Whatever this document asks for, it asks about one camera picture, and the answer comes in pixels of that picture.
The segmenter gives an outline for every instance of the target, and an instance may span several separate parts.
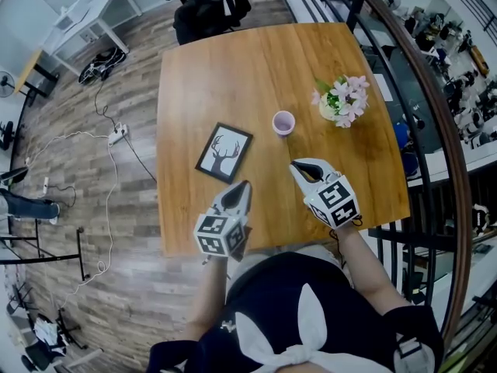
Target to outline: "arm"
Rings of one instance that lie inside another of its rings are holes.
[[[207,262],[180,340],[198,341],[215,323],[226,298],[227,268],[228,259],[224,257],[212,257]]]
[[[411,305],[394,288],[380,261],[352,225],[341,227],[336,233],[354,288],[379,314],[384,315],[397,307]]]

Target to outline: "white bow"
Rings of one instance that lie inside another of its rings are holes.
[[[311,286],[302,287],[298,302],[298,331],[302,345],[288,347],[275,355],[273,348],[257,325],[246,315],[236,312],[236,329],[242,353],[262,366],[253,373],[273,373],[283,366],[311,362],[333,373],[367,371],[388,373],[391,371],[375,361],[351,354],[327,354],[319,351],[326,343],[325,312]]]

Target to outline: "wooden floor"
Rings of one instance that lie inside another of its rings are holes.
[[[292,22],[283,0],[250,1],[252,11],[243,19],[243,27]],[[107,104],[107,115],[130,126],[131,143],[152,173],[161,55],[177,45],[172,28],[177,6],[164,5],[118,29],[130,54],[103,84],[97,102],[100,110]],[[82,67],[104,45],[109,41],[91,46],[76,64]],[[22,166],[27,156],[33,158],[56,135],[74,131],[109,134],[110,121],[95,114],[99,86],[82,87],[73,74],[64,73],[48,101],[26,108],[24,139],[19,143],[14,167]],[[83,227],[85,269],[91,275],[98,273],[99,260],[109,262],[106,196],[115,175],[106,143],[106,139],[88,135],[54,141],[35,161],[26,179],[14,188],[24,196],[40,197],[45,176],[50,177],[51,185],[75,186],[75,206],[62,208],[57,225],[40,226],[41,243],[51,253],[73,253],[76,228]],[[101,347],[105,354],[75,371],[144,371],[150,346],[174,339],[183,328],[202,269],[201,257],[164,258],[156,184],[125,142],[115,145],[112,153],[119,171],[119,185],[109,199],[112,266],[70,297],[65,307],[66,315],[82,326],[82,331],[75,333],[77,339],[90,347]],[[50,188],[48,196],[70,203],[72,191]],[[16,222],[13,232],[32,234],[33,223]],[[33,255],[29,248],[19,249],[24,256]],[[54,304],[61,305],[64,293],[75,290],[81,281],[76,261],[26,266],[26,277],[34,287],[37,306],[52,318]]]

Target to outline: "black shirt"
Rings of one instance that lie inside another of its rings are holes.
[[[353,290],[343,272],[333,264],[297,253],[282,253],[262,261],[240,277],[229,291],[216,324],[200,341],[171,341],[151,349],[148,373],[173,368],[188,360],[184,372],[252,372],[261,365],[240,351],[236,330],[222,329],[235,322],[235,313],[248,316],[264,333],[274,354],[301,344],[297,307],[302,287],[311,286],[325,313],[328,337],[320,351],[352,354],[394,371],[398,333],[402,340],[417,338],[435,356],[436,370],[443,356],[443,342],[433,311],[407,306],[379,315]]]

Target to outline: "white cable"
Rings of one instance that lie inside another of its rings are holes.
[[[79,284],[76,288],[75,291],[73,291],[72,293],[66,293],[66,296],[65,296],[65,300],[64,300],[64,304],[61,306],[61,308],[65,307],[65,305],[68,303],[68,298],[72,295],[76,295],[76,293],[78,293],[79,289],[82,287],[82,286],[85,286],[86,284],[90,283],[91,281],[93,281],[96,277],[99,277],[100,275],[103,275],[105,272],[107,272],[110,268],[110,265],[112,263],[112,248],[114,246],[114,240],[113,240],[113,237],[112,237],[112,232],[110,231],[110,221],[109,221],[109,198],[110,198],[110,195],[112,194],[112,192],[114,191],[114,189],[117,187],[117,184],[119,183],[119,177],[117,176],[117,164],[116,164],[116,161],[114,160],[114,157],[112,156],[112,153],[110,152],[110,145],[107,144],[107,150],[109,151],[109,156],[110,158],[112,159],[113,163],[114,163],[114,170],[116,172],[116,183],[114,183],[114,186],[112,187],[112,189],[110,190],[110,192],[107,194],[107,199],[106,199],[106,216],[107,216],[107,228],[109,229],[109,238],[110,238],[110,247],[109,247],[109,265],[105,265],[105,263],[103,261],[99,261],[97,263],[97,269],[99,270],[99,272],[95,275],[93,275],[93,277],[89,280],[87,280],[86,282],[83,282],[81,284]]]
[[[28,167],[31,167],[34,162],[36,161],[36,158],[45,150],[48,148],[48,146],[52,143],[52,141],[55,141],[56,139],[58,138],[63,138],[63,139],[66,139],[66,138],[69,138],[69,137],[72,137],[73,135],[78,135],[78,134],[87,134],[93,138],[109,138],[108,135],[93,135],[93,134],[90,134],[89,132],[86,132],[86,131],[76,131],[75,133],[70,133],[69,135],[60,135],[58,137],[53,137],[49,142],[48,144],[45,146],[45,148],[43,148],[41,151],[39,151],[33,161],[28,165]],[[103,261],[99,261],[97,263],[97,269],[99,270],[99,272],[95,275],[93,275],[92,278],[90,278],[89,280],[87,280],[86,282],[83,282],[81,284],[79,284],[76,288],[75,291],[73,291],[72,293],[66,293],[66,296],[65,296],[65,300],[64,300],[64,304],[61,306],[61,308],[65,307],[65,305],[68,303],[68,298],[72,295],[76,295],[76,293],[78,293],[79,289],[82,287],[82,286],[85,286],[86,284],[90,283],[91,281],[93,281],[96,277],[99,277],[100,275],[103,275],[105,272],[107,272],[110,268],[110,265],[112,263],[112,248],[114,246],[114,240],[113,240],[113,237],[112,237],[112,232],[110,231],[110,220],[109,220],[109,198],[110,198],[110,195],[112,194],[112,192],[114,191],[114,189],[116,189],[117,187],[117,184],[119,183],[119,176],[117,175],[117,164],[116,164],[116,161],[114,160],[114,157],[112,156],[112,153],[110,151],[110,145],[109,143],[107,143],[107,151],[109,151],[109,156],[110,156],[110,159],[112,160],[112,163],[114,164],[114,172],[116,173],[116,182],[114,183],[112,189],[110,190],[110,192],[107,194],[107,198],[106,198],[106,217],[107,217],[107,229],[109,230],[109,238],[110,238],[110,247],[109,247],[109,264],[106,265]]]
[[[48,144],[45,145],[45,148],[43,148],[41,151],[39,151],[33,158],[33,161],[30,162],[27,166],[28,167],[31,167],[34,162],[36,161],[36,159],[38,158],[38,156],[45,151],[45,149],[48,148],[48,145],[50,145],[53,141],[57,140],[58,138],[63,138],[63,139],[67,139],[69,137],[72,137],[73,135],[78,135],[78,134],[87,134],[91,137],[94,137],[94,138],[108,138],[109,136],[108,135],[93,135],[93,134],[90,134],[89,132],[87,131],[76,131],[75,133],[70,133],[69,135],[59,135],[57,137],[53,137],[49,142]]]

